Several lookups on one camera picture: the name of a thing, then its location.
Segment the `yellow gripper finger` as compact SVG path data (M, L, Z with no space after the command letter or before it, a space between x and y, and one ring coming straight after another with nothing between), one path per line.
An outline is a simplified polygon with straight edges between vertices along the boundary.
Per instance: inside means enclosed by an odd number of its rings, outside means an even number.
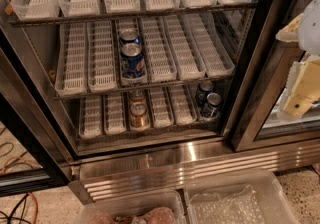
M278 41L290 43L299 41L299 26L303 14L299 14L292 21L290 21L284 28L280 29L275 38Z
M277 110L280 120L298 120L320 99L320 57L311 55L291 66Z

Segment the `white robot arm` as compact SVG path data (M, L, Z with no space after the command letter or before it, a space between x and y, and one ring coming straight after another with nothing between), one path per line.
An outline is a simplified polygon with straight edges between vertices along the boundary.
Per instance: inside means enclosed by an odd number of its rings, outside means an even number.
M277 110L278 119L293 121L320 99L320 0L312 0L301 14L278 31L276 39L297 42L309 55L305 61L292 64Z

